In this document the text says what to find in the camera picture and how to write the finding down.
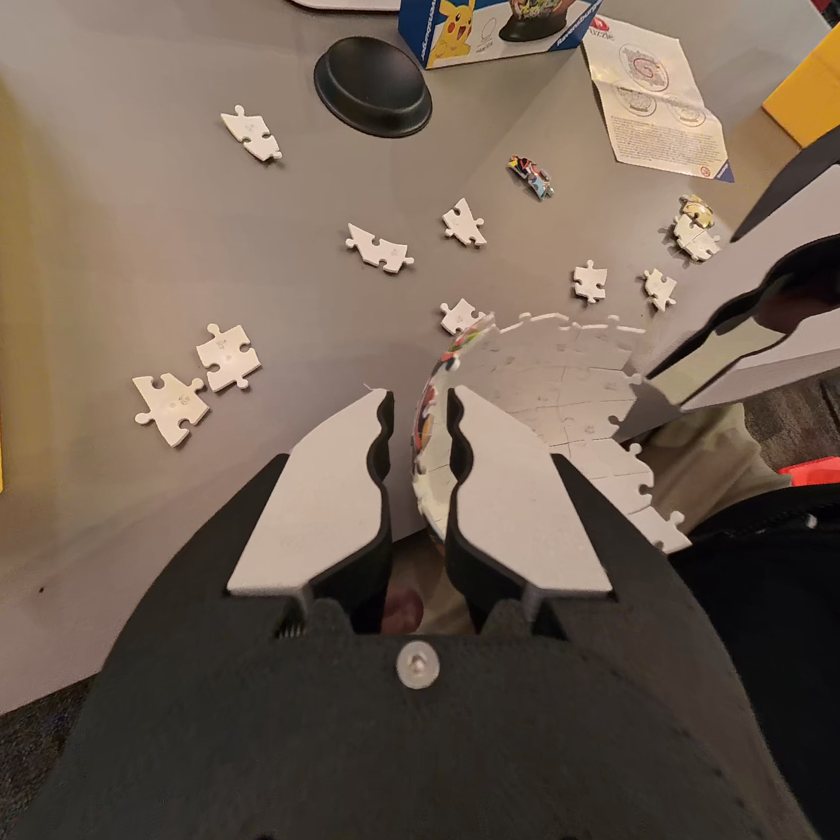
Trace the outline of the black round ball stand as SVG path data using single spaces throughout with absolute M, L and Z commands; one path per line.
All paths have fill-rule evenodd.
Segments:
M 313 84 L 327 110 L 352 129 L 401 139 L 427 126 L 433 100 L 415 60 L 370 36 L 334 42 L 313 70 Z

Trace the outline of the person's left hand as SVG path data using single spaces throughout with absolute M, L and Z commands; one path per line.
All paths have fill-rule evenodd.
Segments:
M 410 586 L 390 586 L 385 596 L 381 620 L 381 635 L 407 636 L 414 634 L 424 619 L 424 602 Z

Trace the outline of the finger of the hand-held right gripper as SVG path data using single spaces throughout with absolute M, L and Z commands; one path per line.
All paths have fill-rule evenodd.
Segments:
M 690 320 L 646 374 L 649 380 L 700 347 L 753 319 L 788 335 L 805 319 L 838 314 L 839 128 L 783 168 L 698 274 Z
M 685 358 L 652 380 L 632 385 L 635 401 L 614 433 L 617 442 L 646 434 L 705 407 L 740 403 L 839 365 L 839 315 L 819 314 L 788 334 L 748 319 L 722 335 L 711 332 Z

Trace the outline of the white instruction leaflet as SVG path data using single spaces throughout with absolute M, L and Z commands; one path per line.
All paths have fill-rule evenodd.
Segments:
M 734 182 L 721 122 L 677 38 L 596 15 L 582 46 L 617 161 Z

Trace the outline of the partly built puzzle ball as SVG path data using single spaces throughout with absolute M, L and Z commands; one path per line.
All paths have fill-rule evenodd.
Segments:
M 653 507 L 655 478 L 639 458 L 641 446 L 615 438 L 637 400 L 642 377 L 625 368 L 643 334 L 617 316 L 583 326 L 558 312 L 525 312 L 503 329 L 486 315 L 455 336 L 427 380 L 413 429 L 413 489 L 440 551 L 456 483 L 447 399 L 457 385 L 525 425 L 550 454 L 566 457 L 664 553 L 690 546 L 682 514 L 663 518 Z

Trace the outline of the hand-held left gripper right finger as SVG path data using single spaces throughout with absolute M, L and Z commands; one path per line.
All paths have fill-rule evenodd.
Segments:
M 445 565 L 477 632 L 499 602 L 527 624 L 553 598 L 613 593 L 571 494 L 542 440 L 464 385 L 448 390 Z

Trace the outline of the colourful puzzle piece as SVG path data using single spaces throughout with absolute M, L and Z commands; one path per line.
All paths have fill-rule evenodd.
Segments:
M 554 195 L 551 175 L 529 158 L 513 154 L 508 166 L 528 184 L 539 200 L 542 201 Z

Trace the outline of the orange red object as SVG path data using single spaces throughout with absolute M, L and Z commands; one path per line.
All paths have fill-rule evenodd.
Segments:
M 840 481 L 840 458 L 828 456 L 778 469 L 778 474 L 791 479 L 792 487 L 834 485 Z

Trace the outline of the white puzzle piece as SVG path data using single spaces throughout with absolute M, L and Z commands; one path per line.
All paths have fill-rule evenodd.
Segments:
M 282 152 L 277 139 L 271 134 L 265 121 L 259 115 L 247 115 L 244 107 L 237 104 L 235 113 L 221 113 L 220 119 L 236 141 L 258 161 L 267 163 L 280 161 Z
M 473 328 L 473 326 L 487 317 L 487 314 L 476 309 L 466 299 L 461 298 L 458 302 L 449 306 L 443 302 L 439 306 L 441 315 L 440 327 L 449 335 L 457 335 Z
M 481 232 L 485 223 L 482 217 L 475 217 L 464 197 L 461 197 L 442 216 L 444 235 L 447 239 L 456 239 L 464 246 L 479 248 L 487 243 Z
M 220 393 L 232 385 L 243 392 L 249 390 L 249 377 L 261 367 L 261 362 L 245 329 L 238 324 L 221 330 L 212 322 L 206 330 L 211 339 L 197 345 L 196 352 L 206 368 L 206 383 L 210 391 Z
M 685 213 L 674 217 L 671 233 L 679 249 L 693 261 L 706 262 L 721 251 L 720 237 L 710 234 Z
M 148 410 L 137 413 L 134 422 L 138 425 L 154 423 L 164 441 L 172 448 L 180 447 L 190 435 L 191 427 L 199 424 L 209 407 L 198 393 L 206 386 L 202 379 L 195 378 L 183 383 L 171 373 L 160 377 L 161 386 L 154 385 L 152 376 L 134 377 L 132 383 L 146 402 Z
M 585 266 L 577 266 L 573 272 L 574 294 L 594 305 L 606 298 L 608 269 L 596 268 L 594 261 L 588 259 Z
M 676 305 L 673 294 L 677 287 L 677 280 L 659 269 L 645 269 L 643 276 L 645 294 L 658 312 L 666 312 Z

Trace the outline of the blue puzzle box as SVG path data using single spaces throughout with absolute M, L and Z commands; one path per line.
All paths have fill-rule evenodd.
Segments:
M 403 1 L 399 35 L 426 70 L 576 49 L 602 1 Z

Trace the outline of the white loose puzzle piece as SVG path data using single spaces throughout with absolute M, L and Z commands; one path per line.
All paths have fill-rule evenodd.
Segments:
M 220 119 L 236 141 L 258 161 L 267 163 L 280 161 L 282 152 L 277 139 L 271 134 L 265 121 L 259 115 L 247 115 L 244 107 L 237 104 L 235 113 L 221 113 Z

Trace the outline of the joined white puzzle pieces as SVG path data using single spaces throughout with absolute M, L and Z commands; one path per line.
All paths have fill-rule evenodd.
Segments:
M 407 246 L 392 243 L 353 224 L 348 224 L 347 249 L 358 252 L 363 262 L 395 275 L 405 266 L 413 266 L 414 258 L 407 254 Z

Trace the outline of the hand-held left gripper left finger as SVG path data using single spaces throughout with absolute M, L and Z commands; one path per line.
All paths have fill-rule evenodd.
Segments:
M 306 616 L 342 606 L 356 631 L 379 631 L 392 573 L 394 395 L 383 388 L 316 426 L 287 458 L 227 582 L 233 596 L 287 596 Z

